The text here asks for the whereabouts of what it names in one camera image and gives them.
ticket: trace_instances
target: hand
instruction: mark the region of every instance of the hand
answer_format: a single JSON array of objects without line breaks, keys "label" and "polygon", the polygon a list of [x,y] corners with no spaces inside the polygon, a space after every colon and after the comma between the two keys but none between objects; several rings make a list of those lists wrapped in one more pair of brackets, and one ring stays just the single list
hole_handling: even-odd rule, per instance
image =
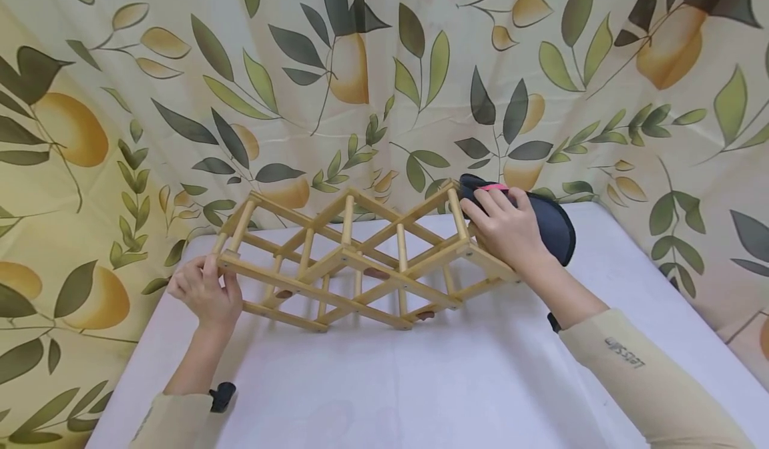
[{"label": "hand", "polygon": [[187,304],[197,317],[199,328],[232,333],[243,309],[243,296],[234,272],[224,272],[224,287],[219,285],[216,256],[192,259],[176,269],[168,283],[171,296]]},{"label": "hand", "polygon": [[512,187],[509,194],[515,198],[517,208],[496,189],[474,192],[475,199],[487,213],[469,199],[462,199],[460,205],[470,217],[471,225],[476,227],[479,245],[521,273],[540,266],[552,256],[542,242],[537,216],[526,192]]}]

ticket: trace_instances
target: white table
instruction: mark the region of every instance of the white table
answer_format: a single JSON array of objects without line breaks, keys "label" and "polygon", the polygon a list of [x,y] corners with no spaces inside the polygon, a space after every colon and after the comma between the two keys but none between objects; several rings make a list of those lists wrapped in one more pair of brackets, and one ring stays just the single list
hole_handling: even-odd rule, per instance
[{"label": "white table", "polygon": [[[569,271],[697,378],[761,447],[769,444],[769,394],[664,280],[620,226],[598,205],[565,206],[577,230]],[[447,237],[450,215],[421,223]],[[383,221],[353,225],[372,235]],[[284,242],[295,230],[263,231]],[[315,237],[312,257],[333,243]],[[213,236],[194,240],[182,262],[204,255]],[[409,256],[427,244],[410,236]],[[380,250],[397,255],[395,239]],[[272,257],[243,245],[243,257],[270,266]],[[284,265],[284,271],[295,270]],[[461,286],[484,277],[469,262],[452,266]],[[352,272],[332,279],[349,296]],[[241,278],[244,297],[262,284]],[[378,281],[364,278],[364,290]],[[443,288],[440,272],[422,282]],[[294,296],[283,309],[315,304]],[[416,298],[409,307],[416,307]],[[395,312],[395,297],[374,305]],[[201,448],[424,449],[644,448],[643,439],[593,375],[573,361],[547,323],[547,308],[525,284],[500,286],[456,312],[400,332],[359,316],[327,334],[243,313],[214,385],[238,387],[226,414],[211,414]],[[125,448],[186,351],[196,319],[164,294],[87,447]]]}]

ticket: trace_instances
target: floral curtain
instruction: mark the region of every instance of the floral curtain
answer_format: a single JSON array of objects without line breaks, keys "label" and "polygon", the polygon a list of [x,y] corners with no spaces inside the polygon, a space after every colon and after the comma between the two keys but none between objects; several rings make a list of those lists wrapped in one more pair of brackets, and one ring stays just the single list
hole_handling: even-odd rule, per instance
[{"label": "floral curtain", "polygon": [[768,1],[0,0],[0,448],[85,444],[248,191],[465,171],[605,206],[769,388]]}]

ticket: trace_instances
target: slipper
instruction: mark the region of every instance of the slipper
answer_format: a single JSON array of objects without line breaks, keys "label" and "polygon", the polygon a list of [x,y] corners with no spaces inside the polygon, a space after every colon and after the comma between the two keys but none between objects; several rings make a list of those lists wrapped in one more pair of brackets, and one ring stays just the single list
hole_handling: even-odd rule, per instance
[{"label": "slipper", "polygon": [[[463,174],[459,178],[459,185],[459,198],[469,198],[481,210],[483,210],[483,206],[475,200],[473,195],[476,189],[481,188],[489,191],[492,188],[496,188],[507,195],[507,186],[497,184],[497,182],[482,180],[482,178],[472,174]],[[547,250],[565,267],[571,261],[575,246],[577,245],[577,234],[568,214],[560,204],[551,201],[549,198],[531,192],[526,192],[526,194],[529,197],[529,201],[531,201],[533,212],[537,216],[537,225],[539,225],[542,242],[545,242]],[[517,207],[515,200],[510,196],[508,198]]]}]

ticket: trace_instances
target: beige sleeve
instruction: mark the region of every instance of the beige sleeve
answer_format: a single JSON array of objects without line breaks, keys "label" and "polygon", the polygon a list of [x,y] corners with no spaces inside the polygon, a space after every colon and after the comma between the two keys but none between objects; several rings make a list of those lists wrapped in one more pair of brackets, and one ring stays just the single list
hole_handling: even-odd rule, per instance
[{"label": "beige sleeve", "polygon": [[193,448],[212,402],[208,394],[158,394],[131,441],[130,449]]},{"label": "beige sleeve", "polygon": [[561,332],[652,448],[753,448],[719,403],[617,309]]}]

